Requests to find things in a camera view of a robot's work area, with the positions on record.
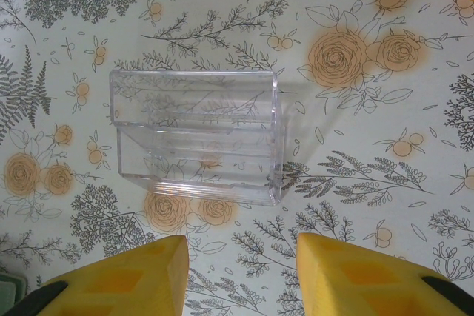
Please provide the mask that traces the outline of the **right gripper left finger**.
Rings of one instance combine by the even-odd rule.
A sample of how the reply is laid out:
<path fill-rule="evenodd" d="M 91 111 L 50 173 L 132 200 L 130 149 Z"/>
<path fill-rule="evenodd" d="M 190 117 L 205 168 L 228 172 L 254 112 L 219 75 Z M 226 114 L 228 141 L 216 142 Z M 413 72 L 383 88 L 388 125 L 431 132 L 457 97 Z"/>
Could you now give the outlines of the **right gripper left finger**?
<path fill-rule="evenodd" d="M 10 315 L 182 315 L 187 239 L 172 235 L 46 282 Z"/>

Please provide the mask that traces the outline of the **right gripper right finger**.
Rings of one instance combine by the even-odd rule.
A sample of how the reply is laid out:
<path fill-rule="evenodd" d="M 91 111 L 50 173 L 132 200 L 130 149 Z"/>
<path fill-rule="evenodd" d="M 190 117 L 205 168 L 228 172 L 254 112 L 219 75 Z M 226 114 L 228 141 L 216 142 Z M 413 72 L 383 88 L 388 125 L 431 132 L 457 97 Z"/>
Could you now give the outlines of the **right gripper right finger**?
<path fill-rule="evenodd" d="M 323 235 L 297 237 L 306 315 L 472 315 L 473 296 L 427 267 Z"/>

